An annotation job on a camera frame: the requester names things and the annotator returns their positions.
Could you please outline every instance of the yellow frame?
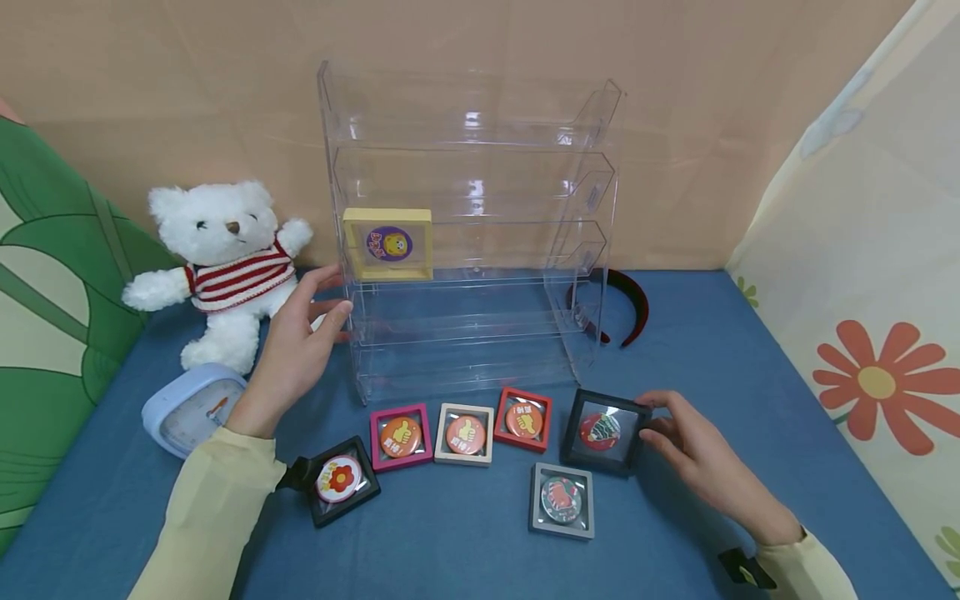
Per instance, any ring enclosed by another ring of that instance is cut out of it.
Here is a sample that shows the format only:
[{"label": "yellow frame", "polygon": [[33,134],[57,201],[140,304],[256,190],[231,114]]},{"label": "yellow frame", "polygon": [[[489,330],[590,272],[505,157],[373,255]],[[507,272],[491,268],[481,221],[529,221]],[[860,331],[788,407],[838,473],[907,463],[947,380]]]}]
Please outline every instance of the yellow frame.
[{"label": "yellow frame", "polygon": [[[428,208],[359,208],[351,207],[344,211],[344,234],[350,262],[356,278],[361,281],[424,281],[433,278],[433,216]],[[424,267],[406,269],[403,267],[371,267],[365,264],[365,244],[361,244],[360,235],[354,229],[359,225],[403,226],[423,229]]]}]

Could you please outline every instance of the black headband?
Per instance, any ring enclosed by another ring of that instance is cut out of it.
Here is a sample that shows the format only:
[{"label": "black headband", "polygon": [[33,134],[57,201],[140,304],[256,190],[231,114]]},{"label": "black headband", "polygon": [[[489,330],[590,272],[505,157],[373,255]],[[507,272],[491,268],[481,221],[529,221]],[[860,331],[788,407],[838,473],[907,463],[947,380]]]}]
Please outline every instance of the black headband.
[{"label": "black headband", "polygon": [[[567,310],[573,310],[574,286],[586,281],[601,282],[603,281],[603,272],[603,269],[594,269],[590,272],[590,275],[582,277],[580,280],[570,286],[570,288],[566,291]],[[636,283],[636,281],[633,281],[631,278],[619,271],[608,269],[607,283],[626,294],[627,298],[630,299],[630,303],[634,306],[634,310],[636,311],[634,330],[630,332],[630,335],[627,336],[627,339],[625,339],[623,344],[620,345],[621,348],[626,348],[640,335],[640,332],[643,331],[643,327],[647,325],[647,318],[650,316],[650,304],[647,303],[647,295],[643,293],[643,289]],[[584,324],[584,331],[587,335],[596,336],[597,326],[593,322],[587,321]],[[603,331],[600,331],[600,343],[610,343],[610,336]]]}]

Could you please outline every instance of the person's left hand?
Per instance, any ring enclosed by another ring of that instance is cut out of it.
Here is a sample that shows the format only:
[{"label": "person's left hand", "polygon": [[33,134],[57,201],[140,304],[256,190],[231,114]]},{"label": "person's left hand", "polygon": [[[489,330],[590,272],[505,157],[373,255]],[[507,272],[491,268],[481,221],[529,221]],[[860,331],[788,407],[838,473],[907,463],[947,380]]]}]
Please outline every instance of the person's left hand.
[{"label": "person's left hand", "polygon": [[[241,435],[269,439],[276,424],[301,396],[317,384],[353,303],[349,300],[313,301],[314,294],[341,285],[339,266],[323,267],[303,276],[297,289],[270,321],[270,332],[247,391],[237,400],[226,428]],[[312,324],[320,315],[316,331]]]}]

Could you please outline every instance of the red striped sweater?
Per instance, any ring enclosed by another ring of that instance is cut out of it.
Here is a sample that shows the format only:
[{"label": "red striped sweater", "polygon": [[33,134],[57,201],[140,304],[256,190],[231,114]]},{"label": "red striped sweater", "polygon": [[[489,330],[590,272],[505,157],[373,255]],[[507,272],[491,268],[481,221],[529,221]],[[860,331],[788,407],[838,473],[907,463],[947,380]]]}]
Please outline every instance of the red striped sweater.
[{"label": "red striped sweater", "polygon": [[216,267],[187,264],[187,281],[193,305],[205,313],[215,313],[263,296],[290,277],[294,264],[279,242],[267,250],[254,252]]}]

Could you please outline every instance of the badge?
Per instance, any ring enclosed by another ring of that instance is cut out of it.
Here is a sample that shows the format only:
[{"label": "badge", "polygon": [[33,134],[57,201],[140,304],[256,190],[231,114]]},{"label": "badge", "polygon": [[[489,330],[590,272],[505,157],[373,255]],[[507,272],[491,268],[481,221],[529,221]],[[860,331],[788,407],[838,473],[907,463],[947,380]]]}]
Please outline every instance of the badge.
[{"label": "badge", "polygon": [[581,421],[580,439],[591,450],[609,450],[620,439],[620,422],[607,413],[593,413]]},{"label": "badge", "polygon": [[367,234],[367,250],[378,260],[398,262],[414,251],[414,241],[403,229],[386,225]]},{"label": "badge", "polygon": [[547,516],[566,525],[580,515],[584,498],[580,488],[566,477],[550,477],[540,488],[540,504]]},{"label": "badge", "polygon": [[543,428],[543,414],[530,402],[518,402],[507,411],[507,429],[518,438],[536,438]]},{"label": "badge", "polygon": [[336,504],[356,492],[362,476],[360,463],[352,456],[341,454],[324,463],[314,488],[322,501]]},{"label": "badge", "polygon": [[463,415],[446,428],[446,444],[457,454],[476,454],[487,442],[487,430],[474,415]]},{"label": "badge", "polygon": [[380,447],[388,456],[403,458],[420,447],[420,424],[409,417],[397,417],[380,431]]}]

